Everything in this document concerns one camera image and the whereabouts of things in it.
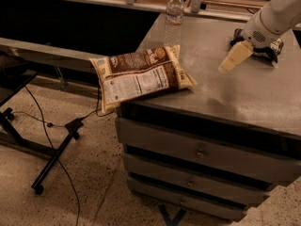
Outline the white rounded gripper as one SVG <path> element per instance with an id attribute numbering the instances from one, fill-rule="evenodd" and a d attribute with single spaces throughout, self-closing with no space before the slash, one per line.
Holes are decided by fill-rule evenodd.
<path id="1" fill-rule="evenodd" d="M 220 73 L 228 73 L 253 55 L 254 48 L 269 46 L 278 38 L 276 34 L 277 15 L 275 12 L 256 12 L 246 23 L 242 36 L 218 67 Z"/>

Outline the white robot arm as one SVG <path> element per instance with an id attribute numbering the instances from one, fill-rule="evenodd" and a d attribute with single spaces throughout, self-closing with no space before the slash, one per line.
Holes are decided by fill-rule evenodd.
<path id="1" fill-rule="evenodd" d="M 283 48 L 280 37 L 300 23 L 301 0 L 270 0 L 243 29 L 234 30 L 231 49 L 218 70 L 228 73 L 252 55 L 277 63 Z"/>

